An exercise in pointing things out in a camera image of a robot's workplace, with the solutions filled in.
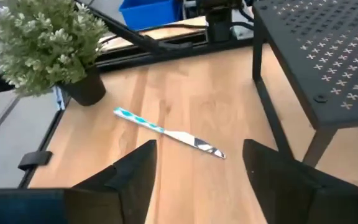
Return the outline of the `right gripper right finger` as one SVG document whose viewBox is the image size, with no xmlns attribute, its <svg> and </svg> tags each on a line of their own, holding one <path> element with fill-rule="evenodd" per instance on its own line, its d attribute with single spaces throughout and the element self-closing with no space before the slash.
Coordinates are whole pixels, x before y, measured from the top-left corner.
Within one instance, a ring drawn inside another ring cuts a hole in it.
<svg viewBox="0 0 358 224">
<path fill-rule="evenodd" d="M 253 139 L 242 157 L 268 224 L 358 224 L 358 186 Z"/>
</svg>

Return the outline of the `potted artificial green plant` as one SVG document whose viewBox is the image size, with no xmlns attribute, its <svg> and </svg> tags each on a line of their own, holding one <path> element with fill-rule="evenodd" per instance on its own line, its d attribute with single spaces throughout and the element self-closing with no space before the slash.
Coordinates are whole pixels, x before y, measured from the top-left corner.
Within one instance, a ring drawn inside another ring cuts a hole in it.
<svg viewBox="0 0 358 224">
<path fill-rule="evenodd" d="M 81 106 L 106 89 L 96 67 L 104 21 L 75 0 L 0 0 L 0 78 L 21 95 L 57 86 Z"/>
</svg>

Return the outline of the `blue-handled table knife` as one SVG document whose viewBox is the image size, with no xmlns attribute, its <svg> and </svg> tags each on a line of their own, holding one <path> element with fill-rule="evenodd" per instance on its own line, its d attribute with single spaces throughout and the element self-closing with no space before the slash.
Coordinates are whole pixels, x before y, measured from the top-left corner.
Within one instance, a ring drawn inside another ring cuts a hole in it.
<svg viewBox="0 0 358 224">
<path fill-rule="evenodd" d="M 156 124 L 153 124 L 153 123 L 147 121 L 146 119 L 144 119 L 140 116 L 137 116 L 136 114 L 131 113 L 130 111 L 125 110 L 124 108 L 121 108 L 121 107 L 115 108 L 113 113 L 118 117 L 121 117 L 128 121 L 131 121 L 133 123 L 136 123 L 136 124 L 143 126 L 145 128 L 149 128 L 149 129 L 156 131 L 160 134 L 169 136 L 169 137 L 176 139 L 177 141 L 180 141 L 184 144 L 187 144 L 195 149 L 198 149 L 200 151 L 214 155 L 221 159 L 226 159 L 225 153 L 223 153 L 222 151 L 220 151 L 219 149 L 217 149 L 210 143 L 208 143 L 192 134 L 186 133 L 184 131 L 169 131 L 169 130 L 164 129 L 161 126 L 158 126 Z"/>
</svg>

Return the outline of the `black table edge clamp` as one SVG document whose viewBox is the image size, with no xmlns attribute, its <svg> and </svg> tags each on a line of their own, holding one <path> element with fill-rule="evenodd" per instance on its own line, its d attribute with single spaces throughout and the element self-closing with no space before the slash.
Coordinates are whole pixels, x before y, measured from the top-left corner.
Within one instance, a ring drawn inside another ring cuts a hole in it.
<svg viewBox="0 0 358 224">
<path fill-rule="evenodd" d="M 27 171 L 28 169 L 33 169 L 38 166 L 46 166 L 53 153 L 50 151 L 35 151 L 24 154 L 18 168 L 23 171 Z"/>
</svg>

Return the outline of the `silver aluminium post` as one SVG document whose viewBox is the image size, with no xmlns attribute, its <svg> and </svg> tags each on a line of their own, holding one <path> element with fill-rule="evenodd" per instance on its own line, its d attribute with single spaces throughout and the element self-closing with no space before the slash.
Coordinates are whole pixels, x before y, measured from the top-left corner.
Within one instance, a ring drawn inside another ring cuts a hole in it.
<svg viewBox="0 0 358 224">
<path fill-rule="evenodd" d="M 66 93 L 64 90 L 62 90 L 58 86 L 54 86 L 52 88 L 52 90 L 56 97 L 56 103 L 57 103 L 58 110 L 65 110 L 67 107 L 67 104 L 70 100 L 70 96 L 68 95 L 68 93 Z"/>
</svg>

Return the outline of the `black perforated metal shelf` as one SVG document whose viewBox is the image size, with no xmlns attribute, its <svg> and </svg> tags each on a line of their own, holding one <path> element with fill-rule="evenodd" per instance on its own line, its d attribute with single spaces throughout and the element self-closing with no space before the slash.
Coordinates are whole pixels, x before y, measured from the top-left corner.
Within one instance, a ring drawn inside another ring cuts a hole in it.
<svg viewBox="0 0 358 224">
<path fill-rule="evenodd" d="M 316 166 L 339 129 L 358 128 L 358 0 L 257 0 L 252 77 L 268 42 L 314 136 L 303 158 Z"/>
</svg>

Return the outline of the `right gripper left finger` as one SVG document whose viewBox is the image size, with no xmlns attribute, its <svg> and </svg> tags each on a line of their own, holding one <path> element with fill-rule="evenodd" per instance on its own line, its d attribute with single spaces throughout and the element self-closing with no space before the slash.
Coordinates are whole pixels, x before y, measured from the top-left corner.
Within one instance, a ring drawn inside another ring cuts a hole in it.
<svg viewBox="0 0 358 224">
<path fill-rule="evenodd" d="M 0 189 L 0 224 L 144 224 L 156 168 L 153 139 L 72 187 Z"/>
</svg>

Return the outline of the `blue plastic bin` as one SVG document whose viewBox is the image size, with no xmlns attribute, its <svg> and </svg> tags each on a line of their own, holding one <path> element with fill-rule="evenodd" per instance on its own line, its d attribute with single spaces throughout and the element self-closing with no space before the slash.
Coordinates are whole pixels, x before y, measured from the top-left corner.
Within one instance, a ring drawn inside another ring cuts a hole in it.
<svg viewBox="0 0 358 224">
<path fill-rule="evenodd" d="M 181 0 L 124 0 L 119 7 L 126 26 L 133 30 L 179 21 L 181 11 Z"/>
</svg>

